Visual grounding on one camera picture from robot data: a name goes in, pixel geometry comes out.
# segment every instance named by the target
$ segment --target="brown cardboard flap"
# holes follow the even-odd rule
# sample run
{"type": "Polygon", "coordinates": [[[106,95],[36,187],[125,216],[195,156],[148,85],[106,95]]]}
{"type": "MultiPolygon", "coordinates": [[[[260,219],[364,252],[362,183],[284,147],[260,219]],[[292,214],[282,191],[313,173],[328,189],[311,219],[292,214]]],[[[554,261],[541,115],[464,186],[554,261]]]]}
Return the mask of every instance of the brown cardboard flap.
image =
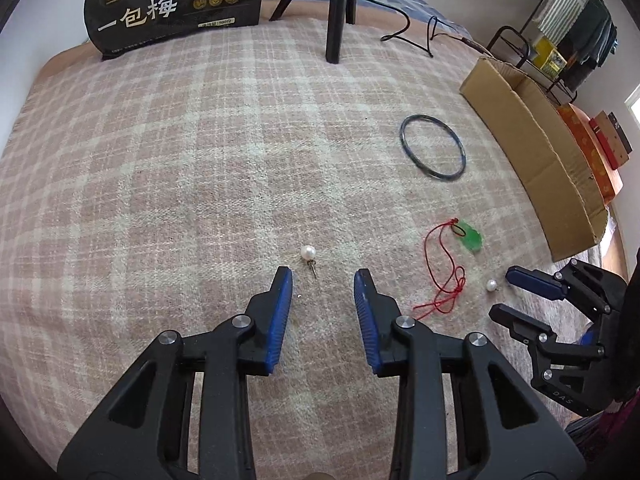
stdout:
{"type": "Polygon", "coordinates": [[[571,132],[537,84],[511,65],[481,58],[460,92],[510,160],[553,259],[595,245],[607,223],[600,190],[571,132]]]}

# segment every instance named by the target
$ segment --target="pearl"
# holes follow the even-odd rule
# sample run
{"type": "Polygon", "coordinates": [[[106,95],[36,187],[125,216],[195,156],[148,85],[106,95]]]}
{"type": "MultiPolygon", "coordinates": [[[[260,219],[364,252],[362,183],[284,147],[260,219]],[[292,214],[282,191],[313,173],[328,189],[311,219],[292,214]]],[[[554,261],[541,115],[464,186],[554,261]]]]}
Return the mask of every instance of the pearl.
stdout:
{"type": "Polygon", "coordinates": [[[312,262],[316,259],[316,248],[313,245],[303,245],[300,247],[300,256],[306,262],[312,262]]]}

